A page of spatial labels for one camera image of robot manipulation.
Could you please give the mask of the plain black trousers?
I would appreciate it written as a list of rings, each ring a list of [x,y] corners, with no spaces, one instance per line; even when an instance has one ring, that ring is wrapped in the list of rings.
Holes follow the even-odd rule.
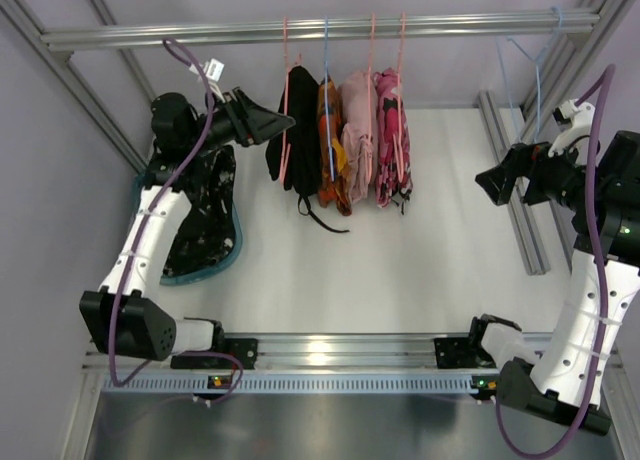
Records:
[[[310,203],[311,197],[321,186],[321,148],[316,118],[319,87],[319,83],[303,66],[298,65],[291,70],[287,116],[295,120],[295,125],[285,131],[291,150],[285,184],[281,186],[285,191],[293,190],[298,195],[298,211],[301,215],[310,216],[331,233],[348,233],[348,230],[335,229],[324,223],[313,212]],[[284,90],[279,113],[283,113],[283,103]],[[283,133],[268,142],[265,153],[271,180],[278,183],[282,135]]]

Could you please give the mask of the black white patterned trousers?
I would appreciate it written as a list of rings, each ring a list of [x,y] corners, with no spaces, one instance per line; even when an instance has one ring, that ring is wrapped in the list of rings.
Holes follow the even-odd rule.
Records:
[[[232,249],[235,240],[232,202],[236,158],[230,145],[202,149],[172,183],[169,191],[182,191],[191,203],[173,240],[162,275],[177,276],[215,265]]]

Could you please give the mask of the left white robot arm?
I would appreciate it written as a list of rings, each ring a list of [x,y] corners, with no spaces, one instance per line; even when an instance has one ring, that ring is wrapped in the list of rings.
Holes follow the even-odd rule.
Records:
[[[151,104],[155,152],[139,178],[127,239],[99,288],[80,300],[97,350],[111,358],[162,361],[222,343],[219,322],[177,319],[156,296],[161,285],[199,281],[231,258],[239,240],[233,146],[260,145],[295,121],[239,88],[211,105],[197,114],[175,92]]]

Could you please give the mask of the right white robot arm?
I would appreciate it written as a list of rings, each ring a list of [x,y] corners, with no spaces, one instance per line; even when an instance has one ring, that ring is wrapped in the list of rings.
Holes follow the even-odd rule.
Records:
[[[551,144],[516,144],[477,183],[496,205],[510,198],[517,179],[529,181],[524,201],[556,200],[575,216],[569,293],[549,346],[537,356],[521,328],[483,315],[474,320],[478,349],[499,370],[501,405],[570,425],[583,401],[581,429],[605,435],[610,418],[601,411],[601,382],[628,306],[639,290],[639,136],[616,133],[595,174],[595,211],[605,261],[607,294],[600,294],[585,208],[586,169],[577,153],[554,155]]]

